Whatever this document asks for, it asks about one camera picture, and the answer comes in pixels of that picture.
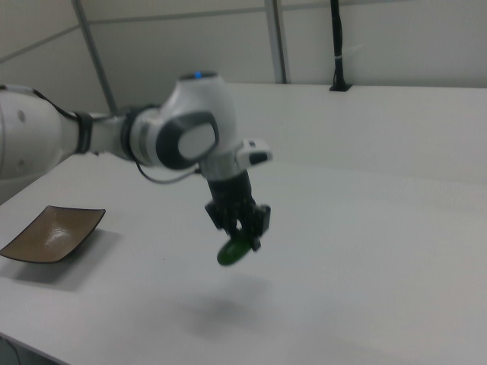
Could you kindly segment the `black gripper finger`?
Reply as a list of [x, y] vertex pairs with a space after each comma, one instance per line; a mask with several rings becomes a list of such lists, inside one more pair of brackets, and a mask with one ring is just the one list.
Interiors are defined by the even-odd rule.
[[242, 226], [241, 222], [236, 217], [227, 217], [224, 220], [225, 223], [225, 232], [228, 235], [229, 242], [236, 242], [242, 239]]
[[271, 208], [268, 205], [252, 205], [247, 216], [247, 232], [251, 249], [256, 252], [261, 247], [260, 239], [269, 229]]

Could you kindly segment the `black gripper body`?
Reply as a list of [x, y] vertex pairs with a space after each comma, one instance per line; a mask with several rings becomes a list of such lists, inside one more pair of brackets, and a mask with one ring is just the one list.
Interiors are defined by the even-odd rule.
[[257, 205], [252, 196], [248, 172], [245, 170], [225, 181], [208, 181], [208, 186], [212, 200], [205, 209], [214, 225], [219, 230], [224, 230], [224, 220], [227, 217], [236, 217], [241, 222], [242, 230], [246, 232], [250, 208], [252, 205]]

